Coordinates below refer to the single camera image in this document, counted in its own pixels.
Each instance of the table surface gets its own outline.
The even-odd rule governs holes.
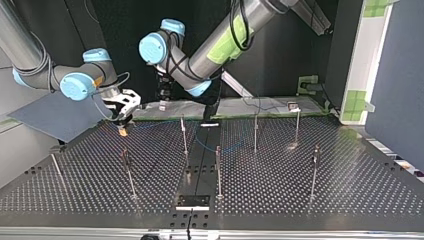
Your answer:
[[[422,183],[354,130],[332,117],[304,117],[293,145],[296,118],[258,125],[255,154],[254,119],[222,120],[210,130],[185,121],[187,159],[180,121],[140,122],[126,138],[103,124],[56,154],[62,177],[49,158],[1,189],[0,227],[424,231]],[[137,199],[122,167],[124,147]],[[209,211],[176,211],[187,192],[210,195]]]

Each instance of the metal rod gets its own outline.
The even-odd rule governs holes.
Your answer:
[[[318,167],[319,167],[320,162],[321,162],[321,149],[320,149],[319,144],[317,144],[315,146],[312,160],[313,160],[313,164],[314,164],[314,176],[312,178],[312,188],[311,188],[311,196],[310,196],[310,200],[309,200],[309,210],[311,209],[312,201],[315,198],[315,194],[314,194],[315,193],[315,182],[316,182]]]
[[[297,143],[298,137],[299,137],[299,123],[300,123],[300,108],[299,111],[297,112],[297,120],[296,120],[296,136],[294,139],[294,142]]]
[[[187,136],[186,136],[186,129],[184,126],[184,115],[181,117],[181,131],[183,132],[183,138],[184,138],[184,154],[187,156],[188,155]]]
[[[0,29],[0,47],[13,65],[30,70],[41,63],[41,49],[25,28],[10,0],[0,0]]]
[[[62,177],[62,171],[60,170],[60,167],[59,167],[59,164],[57,163],[56,157],[54,156],[53,153],[50,154],[50,156],[53,159],[53,163],[54,163],[54,166],[56,167],[57,173],[59,173],[59,175]]]
[[[224,196],[222,195],[221,189],[221,147],[216,147],[216,170],[218,171],[218,199],[222,199]]]
[[[132,175],[131,175],[131,170],[128,170],[128,177],[129,177],[130,183],[131,183],[131,189],[132,189],[132,192],[133,192],[133,198],[137,198],[137,194],[135,193],[135,188],[134,188],[134,182],[133,182]]]
[[[258,114],[256,114],[255,115],[255,153],[258,151],[258,143],[257,143],[257,139],[258,139],[258,129],[259,129],[259,126],[258,126]]]

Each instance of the white wall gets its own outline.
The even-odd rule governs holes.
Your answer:
[[[52,137],[8,121],[7,114],[48,93],[18,85],[11,65],[0,49],[0,188],[47,157],[58,144]]]

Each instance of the upright pin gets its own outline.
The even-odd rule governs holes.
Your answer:
[[[258,152],[258,114],[255,115],[255,153]]]
[[[218,172],[218,199],[224,198],[221,188],[221,147],[216,147],[216,170]]]
[[[289,112],[291,112],[291,113],[297,113],[297,117],[296,117],[296,133],[295,133],[295,136],[294,136],[294,142],[290,146],[291,149],[294,149],[298,145],[298,140],[299,140],[299,125],[300,125],[300,113],[302,112],[302,110],[299,108],[299,104],[297,104],[295,102],[288,102],[287,103],[287,107],[289,109]]]
[[[315,198],[315,195],[314,195],[315,194],[315,182],[316,182],[316,177],[317,177],[317,171],[318,171],[319,165],[321,163],[321,149],[320,149],[319,144],[317,144],[315,146],[314,153],[313,153],[313,156],[312,156],[312,161],[313,161],[313,164],[314,164],[314,176],[312,177],[312,189],[311,189],[310,205],[312,204],[312,201]]]
[[[188,150],[187,150],[186,128],[185,128],[185,125],[184,125],[184,115],[181,116],[181,131],[183,132],[183,139],[184,139],[184,154],[186,155],[186,158],[187,158]]]
[[[135,192],[134,180],[133,180],[132,175],[131,175],[132,162],[131,162],[130,154],[129,154],[128,149],[126,147],[124,148],[121,157],[122,157],[122,165],[124,167],[124,171],[127,172],[128,179],[129,179],[130,184],[131,184],[131,190],[132,190],[132,193],[133,193],[132,198],[137,199],[138,196],[137,196],[137,193]]]

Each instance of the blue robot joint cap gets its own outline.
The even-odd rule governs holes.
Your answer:
[[[160,28],[171,32],[176,32],[182,36],[185,34],[184,23],[175,19],[163,19]]]
[[[150,33],[141,39],[138,46],[141,57],[149,64],[159,64],[167,54],[165,39],[159,33]]]
[[[74,101],[82,101],[96,91],[96,84],[89,75],[73,72],[63,77],[60,82],[60,90],[66,97]]]
[[[95,48],[82,54],[85,63],[112,61],[106,49]]]

